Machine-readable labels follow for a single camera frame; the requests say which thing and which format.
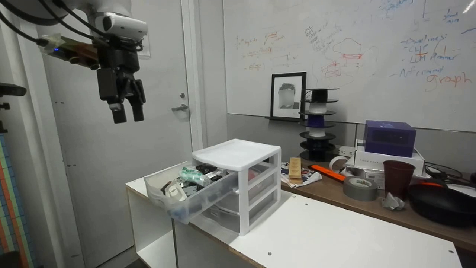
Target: brown cup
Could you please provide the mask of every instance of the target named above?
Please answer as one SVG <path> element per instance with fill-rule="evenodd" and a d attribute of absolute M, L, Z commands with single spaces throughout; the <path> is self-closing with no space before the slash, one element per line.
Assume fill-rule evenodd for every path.
<path fill-rule="evenodd" d="M 404 197 L 405 188 L 410 184 L 414 166 L 400 160 L 385 160 L 385 191 L 394 196 Z"/>

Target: white lid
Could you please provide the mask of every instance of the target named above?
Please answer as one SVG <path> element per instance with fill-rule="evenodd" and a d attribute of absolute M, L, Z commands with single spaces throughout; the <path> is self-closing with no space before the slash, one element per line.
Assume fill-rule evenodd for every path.
<path fill-rule="evenodd" d="M 215 165 L 224 169 L 239 171 L 240 168 L 254 165 L 257 160 L 269 157 L 279 150 L 279 145 L 233 138 L 202 150 L 196 150 L 191 154 L 199 162 Z"/>

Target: white table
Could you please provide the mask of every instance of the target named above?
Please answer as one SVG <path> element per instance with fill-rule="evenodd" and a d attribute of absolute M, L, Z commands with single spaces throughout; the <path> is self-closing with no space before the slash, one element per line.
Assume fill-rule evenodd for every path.
<path fill-rule="evenodd" d="M 138 254 L 150 266 L 175 268 L 169 218 L 150 206 L 142 178 L 126 185 Z M 267 268 L 460 268 L 450 240 L 304 196 L 282 196 L 282 205 L 242 236 L 202 215 L 191 223 Z"/>

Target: framed portrait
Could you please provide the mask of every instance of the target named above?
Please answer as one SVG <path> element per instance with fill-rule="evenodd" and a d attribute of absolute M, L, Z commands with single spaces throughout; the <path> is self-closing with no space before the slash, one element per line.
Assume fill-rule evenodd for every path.
<path fill-rule="evenodd" d="M 306 72 L 278 72 L 270 77 L 269 118 L 298 120 L 304 105 Z"/>

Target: desk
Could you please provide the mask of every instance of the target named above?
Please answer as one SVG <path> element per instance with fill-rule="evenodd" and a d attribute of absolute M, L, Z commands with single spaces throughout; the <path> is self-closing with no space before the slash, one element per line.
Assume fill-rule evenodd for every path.
<path fill-rule="evenodd" d="M 237 236 L 205 215 L 173 230 L 166 212 L 150 203 L 142 178 L 126 185 L 135 246 L 151 268 L 175 268 L 176 263 L 182 268 L 340 268 L 349 263 L 365 268 L 460 268 L 453 243 L 446 239 L 288 191 L 282 191 L 273 214 Z M 176 236 L 179 227 L 185 227 L 185 235 Z M 212 242 L 193 235 L 193 229 L 211 236 Z M 218 257 L 220 246 L 246 263 Z"/>
<path fill-rule="evenodd" d="M 443 239 L 452 240 L 458 248 L 476 251 L 476 227 L 456 229 L 431 221 L 411 209 L 411 205 L 405 202 L 404 211 L 391 211 L 380 205 L 383 193 L 374 200 L 355 200 L 343 193 L 341 182 L 324 176 L 315 182 L 303 187 L 288 187 L 282 184 L 283 190 L 303 194 L 312 199 L 318 199 L 327 203 L 333 203 L 341 208 L 347 208 L 361 214 L 367 214 L 385 221 L 391 221 L 400 226 L 405 226 L 419 232 L 425 232 Z"/>

